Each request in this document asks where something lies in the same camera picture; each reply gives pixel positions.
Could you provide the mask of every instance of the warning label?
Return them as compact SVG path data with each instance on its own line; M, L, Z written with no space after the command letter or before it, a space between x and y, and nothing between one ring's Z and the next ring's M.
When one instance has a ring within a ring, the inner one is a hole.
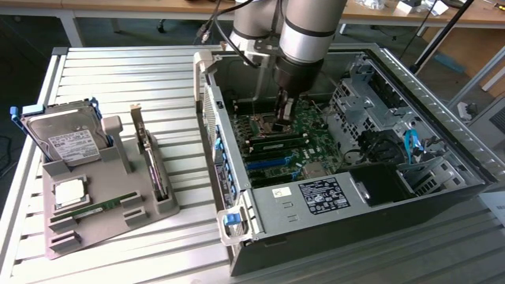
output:
M318 215L351 207L335 177L303 183L299 187L312 214Z

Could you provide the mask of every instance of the blue latch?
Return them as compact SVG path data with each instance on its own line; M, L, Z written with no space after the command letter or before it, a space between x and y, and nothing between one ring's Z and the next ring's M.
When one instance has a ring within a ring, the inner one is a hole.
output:
M224 215L224 225L231 226L231 225L238 225L240 224L242 219L240 219L240 213L232 213Z
M94 106L94 109L95 109L95 112L96 112L96 116L98 116L98 119L102 120L102 112L100 112L100 104L98 102L98 99L95 97L92 97L90 99L90 102ZM108 139L108 144L110 146L114 146L114 139L112 139L112 136L111 135L107 135L107 139Z
M215 142L215 144L214 144L214 148L215 148L216 150L220 149L220 144L222 144L222 137L219 137L219 138L216 139L216 142Z
M12 106L10 109L11 113L11 121L18 125L18 127L23 130L26 134L28 134L28 130L24 128L24 125L22 123L22 120L19 118L19 109L16 106Z

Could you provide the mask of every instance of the hard drive label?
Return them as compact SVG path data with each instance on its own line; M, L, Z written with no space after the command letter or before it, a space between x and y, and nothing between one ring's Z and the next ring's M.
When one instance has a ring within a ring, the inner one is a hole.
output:
M66 162L76 161L99 154L90 130L50 137L50 141Z

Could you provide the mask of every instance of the blue tab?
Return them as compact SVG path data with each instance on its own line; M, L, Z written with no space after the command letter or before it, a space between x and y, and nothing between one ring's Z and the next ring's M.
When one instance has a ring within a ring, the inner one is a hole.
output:
M215 148L216 150L220 149L220 144L222 144L222 137L219 137L219 138L216 139L216 142L215 142L215 144L214 144L214 148Z
M238 225L238 224L240 224L240 222L242 222L240 213L224 215L224 225L226 226Z
M98 102L98 99L95 97L92 97L90 99L90 102L92 103L92 106L95 108L95 112L96 112L96 116L98 116L98 119L102 120L102 112L100 112L100 104ZM108 139L108 144L110 146L114 146L114 139L112 139L112 136L111 135L107 135L107 139Z
M405 150L408 152L409 164L412 164L412 149L413 149L413 147L417 147L421 151L425 150L421 146L421 143L419 142L419 136L417 136L416 129L412 128L405 133L404 144L405 144Z
M11 113L11 121L18 125L18 127L23 130L26 134L28 134L28 130L24 128L24 125L22 123L22 120L19 118L19 109L16 106L12 106L10 109Z
M43 114L44 110L46 110L44 105L27 105L23 107L23 115L30 116L30 115Z

